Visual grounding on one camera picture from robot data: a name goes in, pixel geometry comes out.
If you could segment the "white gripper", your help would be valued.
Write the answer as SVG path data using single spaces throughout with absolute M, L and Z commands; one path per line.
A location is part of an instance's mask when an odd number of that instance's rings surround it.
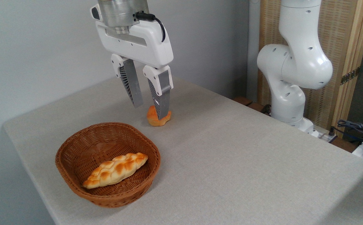
M 157 21 L 139 19 L 149 14 L 147 4 L 96 4 L 90 9 L 103 47 L 114 53 L 111 61 L 115 74 L 135 108 L 143 98 L 133 60 L 145 64 L 158 120 L 167 116 L 173 81 L 170 67 L 173 51 L 167 31 Z

